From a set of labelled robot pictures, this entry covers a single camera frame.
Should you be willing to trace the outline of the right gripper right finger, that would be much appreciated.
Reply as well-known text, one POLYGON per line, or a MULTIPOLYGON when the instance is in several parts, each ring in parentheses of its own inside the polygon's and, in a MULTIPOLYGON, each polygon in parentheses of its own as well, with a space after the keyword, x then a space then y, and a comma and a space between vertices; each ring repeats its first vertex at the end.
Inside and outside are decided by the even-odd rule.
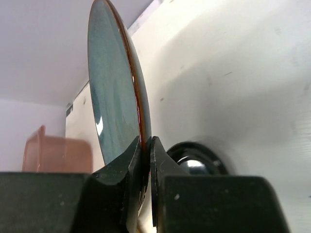
POLYGON ((258 176, 190 175, 151 142, 153 224, 159 233, 287 233, 270 183, 258 176))

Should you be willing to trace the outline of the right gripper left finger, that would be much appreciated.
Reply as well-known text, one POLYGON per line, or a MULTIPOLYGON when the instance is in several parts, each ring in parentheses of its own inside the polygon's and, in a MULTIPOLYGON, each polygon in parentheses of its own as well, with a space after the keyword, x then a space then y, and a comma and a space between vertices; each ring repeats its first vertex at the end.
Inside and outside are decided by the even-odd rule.
POLYGON ((75 214, 74 233, 135 233, 142 183, 140 138, 90 175, 75 214))

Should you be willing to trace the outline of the small black plate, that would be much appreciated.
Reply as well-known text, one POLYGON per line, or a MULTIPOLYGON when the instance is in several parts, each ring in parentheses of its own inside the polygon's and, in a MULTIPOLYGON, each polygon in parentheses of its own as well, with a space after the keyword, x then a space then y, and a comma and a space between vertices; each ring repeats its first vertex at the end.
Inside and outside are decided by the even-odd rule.
POLYGON ((181 142, 167 150, 167 154, 190 175, 228 175, 223 161, 208 147, 197 142, 181 142))

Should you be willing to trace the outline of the dark teal glazed plate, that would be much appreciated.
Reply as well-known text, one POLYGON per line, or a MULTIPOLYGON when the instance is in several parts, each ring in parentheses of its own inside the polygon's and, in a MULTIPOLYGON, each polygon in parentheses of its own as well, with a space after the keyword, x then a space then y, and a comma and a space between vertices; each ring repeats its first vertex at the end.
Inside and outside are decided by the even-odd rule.
POLYGON ((150 111, 138 55, 121 16, 109 0, 93 2, 87 34, 88 74, 104 163, 139 137, 149 147, 150 111))

